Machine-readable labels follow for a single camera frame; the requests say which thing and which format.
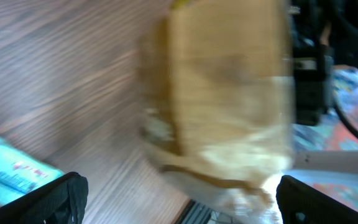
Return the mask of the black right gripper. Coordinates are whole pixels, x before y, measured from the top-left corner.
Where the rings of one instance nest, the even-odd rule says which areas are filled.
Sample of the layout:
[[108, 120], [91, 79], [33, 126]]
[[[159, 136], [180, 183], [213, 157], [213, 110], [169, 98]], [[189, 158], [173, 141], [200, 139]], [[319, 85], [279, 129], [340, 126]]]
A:
[[333, 107], [331, 23], [317, 0], [291, 0], [296, 124], [316, 126]]

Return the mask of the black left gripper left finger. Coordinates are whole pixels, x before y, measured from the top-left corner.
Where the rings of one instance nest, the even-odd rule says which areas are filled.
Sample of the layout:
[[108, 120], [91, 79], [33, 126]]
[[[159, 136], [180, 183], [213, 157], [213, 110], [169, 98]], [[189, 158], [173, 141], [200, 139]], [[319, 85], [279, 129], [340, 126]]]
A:
[[0, 224], [82, 224], [88, 181], [69, 172], [0, 207]]

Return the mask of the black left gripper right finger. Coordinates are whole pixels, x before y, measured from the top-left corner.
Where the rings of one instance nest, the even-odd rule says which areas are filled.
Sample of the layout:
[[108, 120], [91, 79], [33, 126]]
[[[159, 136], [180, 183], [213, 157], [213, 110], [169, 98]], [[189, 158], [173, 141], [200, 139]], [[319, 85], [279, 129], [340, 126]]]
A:
[[358, 224], [358, 212], [289, 175], [277, 187], [284, 224]]

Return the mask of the teal tissue pack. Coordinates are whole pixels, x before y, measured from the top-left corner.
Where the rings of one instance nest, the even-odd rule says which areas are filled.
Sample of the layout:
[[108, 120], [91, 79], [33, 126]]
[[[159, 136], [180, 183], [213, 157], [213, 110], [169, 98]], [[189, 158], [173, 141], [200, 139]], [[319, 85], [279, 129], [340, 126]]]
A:
[[14, 148], [0, 137], [0, 205], [61, 177], [63, 172]]

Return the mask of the brown snack package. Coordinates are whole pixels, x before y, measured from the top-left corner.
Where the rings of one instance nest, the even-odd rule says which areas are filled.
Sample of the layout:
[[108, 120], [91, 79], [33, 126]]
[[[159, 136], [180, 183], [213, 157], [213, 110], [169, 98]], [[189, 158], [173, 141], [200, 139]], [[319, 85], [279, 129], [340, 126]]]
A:
[[173, 1], [140, 40], [146, 155], [169, 183], [240, 223], [281, 223], [293, 166], [289, 4]]

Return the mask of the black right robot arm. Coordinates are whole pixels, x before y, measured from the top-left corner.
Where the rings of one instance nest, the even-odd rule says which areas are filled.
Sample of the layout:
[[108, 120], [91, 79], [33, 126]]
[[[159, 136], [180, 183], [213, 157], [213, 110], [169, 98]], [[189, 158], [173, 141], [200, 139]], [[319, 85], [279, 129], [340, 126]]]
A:
[[358, 175], [358, 0], [292, 1], [297, 177]]

